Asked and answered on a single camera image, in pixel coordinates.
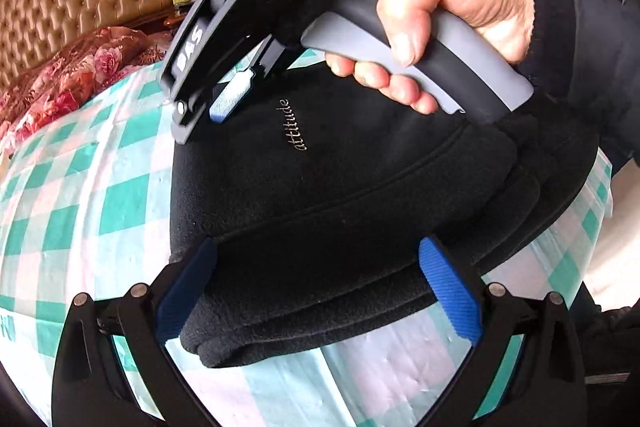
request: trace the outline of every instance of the person's thumb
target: person's thumb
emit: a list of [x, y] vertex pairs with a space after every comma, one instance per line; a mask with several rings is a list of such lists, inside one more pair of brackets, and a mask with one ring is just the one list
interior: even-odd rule
[[430, 13], [441, 0], [379, 0], [378, 16], [401, 66], [409, 66], [424, 53], [431, 33]]

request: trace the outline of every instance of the black fleece fabric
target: black fleece fabric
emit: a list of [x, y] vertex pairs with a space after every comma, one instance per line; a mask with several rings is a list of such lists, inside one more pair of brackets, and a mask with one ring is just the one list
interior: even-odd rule
[[218, 266], [182, 331], [208, 367], [340, 341], [428, 306], [436, 234], [485, 273], [570, 204], [598, 138], [539, 94], [496, 126], [423, 116], [324, 65], [270, 81], [176, 146], [172, 259], [202, 237]]

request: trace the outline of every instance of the checkered tablecloth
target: checkered tablecloth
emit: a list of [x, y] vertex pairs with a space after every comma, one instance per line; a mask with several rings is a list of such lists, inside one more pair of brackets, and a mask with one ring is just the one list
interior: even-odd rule
[[[0, 362], [50, 424], [54, 357], [75, 294], [120, 296], [151, 282], [169, 256], [172, 108], [160, 65], [127, 77], [36, 133], [0, 185]], [[487, 280], [516, 295], [554, 289], [571, 301], [609, 205], [600, 154], [578, 198], [531, 245]], [[126, 344], [116, 342], [142, 407], [157, 413]], [[439, 305], [385, 328], [247, 367], [206, 369], [177, 341], [168, 349], [225, 427], [410, 427], [465, 356]], [[515, 339], [482, 410], [489, 410], [518, 350]]]

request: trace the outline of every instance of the floral bedding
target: floral bedding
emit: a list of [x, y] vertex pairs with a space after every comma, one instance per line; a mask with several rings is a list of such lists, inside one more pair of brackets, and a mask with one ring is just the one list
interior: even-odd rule
[[164, 58], [171, 35], [121, 26], [100, 28], [18, 76], [0, 98], [0, 153], [82, 107], [128, 74]]

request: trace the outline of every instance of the metal pin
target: metal pin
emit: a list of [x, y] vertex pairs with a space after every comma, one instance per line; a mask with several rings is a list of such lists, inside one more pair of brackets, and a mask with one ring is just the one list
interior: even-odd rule
[[507, 293], [507, 288], [501, 285], [499, 282], [492, 282], [489, 285], [489, 293], [494, 297], [504, 297], [505, 293]]
[[549, 300], [551, 302], [553, 302], [553, 304], [555, 304], [556, 306], [559, 306], [560, 304], [562, 304], [564, 302], [564, 299], [562, 298], [562, 296], [558, 292], [550, 292], [549, 293]]
[[146, 295], [146, 284], [145, 283], [138, 283], [138, 284], [134, 284], [131, 287], [131, 296], [135, 297], [135, 298], [139, 298], [139, 297], [143, 297]]
[[82, 306], [82, 305], [86, 302], [86, 300], [88, 299], [88, 297], [89, 297], [89, 295], [87, 295], [87, 294], [86, 294], [86, 293], [84, 293], [84, 292], [79, 293], [78, 295], [76, 295], [76, 296], [74, 297], [74, 304], [75, 304], [76, 306]]

